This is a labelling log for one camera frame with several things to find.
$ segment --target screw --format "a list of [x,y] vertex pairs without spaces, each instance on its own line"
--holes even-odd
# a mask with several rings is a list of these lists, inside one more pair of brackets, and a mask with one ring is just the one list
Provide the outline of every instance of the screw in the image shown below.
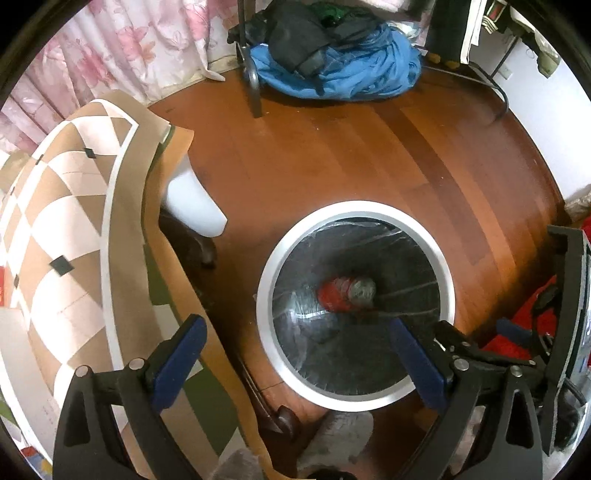
[[511,375],[513,375],[514,377],[519,378],[523,375],[521,368],[519,368],[517,365],[511,365],[511,368],[509,370],[511,370]]
[[460,372],[465,372],[468,370],[468,368],[470,368],[470,364],[463,358],[456,358],[453,361],[453,366],[456,367],[456,369],[458,369]]
[[84,377],[88,373],[88,367],[86,365],[81,365],[80,367],[76,368],[76,376],[77,377]]
[[129,368],[132,370],[139,370],[145,364],[143,358],[134,358],[131,362],[129,362]]

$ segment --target pink curtain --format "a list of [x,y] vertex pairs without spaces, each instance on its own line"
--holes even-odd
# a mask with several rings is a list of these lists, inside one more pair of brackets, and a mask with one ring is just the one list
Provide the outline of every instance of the pink curtain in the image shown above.
[[[209,65],[235,56],[226,37],[236,15],[236,0],[92,0],[12,91],[0,113],[0,150],[32,153],[60,121],[111,89],[150,103],[199,77],[223,80]],[[228,69],[229,61],[218,63]]]

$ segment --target pile of clothes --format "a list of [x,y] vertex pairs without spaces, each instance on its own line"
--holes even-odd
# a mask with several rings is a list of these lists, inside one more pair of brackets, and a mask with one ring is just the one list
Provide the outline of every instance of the pile of clothes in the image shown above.
[[[228,43],[239,40],[238,26]],[[370,10],[273,0],[246,24],[261,81],[299,98],[371,100],[413,87],[420,55]]]

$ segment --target trash can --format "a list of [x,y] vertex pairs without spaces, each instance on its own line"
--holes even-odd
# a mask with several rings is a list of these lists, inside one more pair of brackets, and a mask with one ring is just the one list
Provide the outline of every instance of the trash can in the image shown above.
[[[372,304],[335,311],[318,292],[335,279],[375,284]],[[433,237],[388,205],[336,203],[297,223],[259,282],[256,319],[280,377],[312,403],[340,411],[380,408],[414,389],[392,350],[389,321],[453,323],[452,277]]]

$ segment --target red can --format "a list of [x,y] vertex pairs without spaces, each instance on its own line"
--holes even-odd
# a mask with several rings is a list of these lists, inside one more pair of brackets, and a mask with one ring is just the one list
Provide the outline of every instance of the red can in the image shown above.
[[351,312],[374,306],[375,282],[368,277],[338,277],[318,289],[318,301],[329,312]]

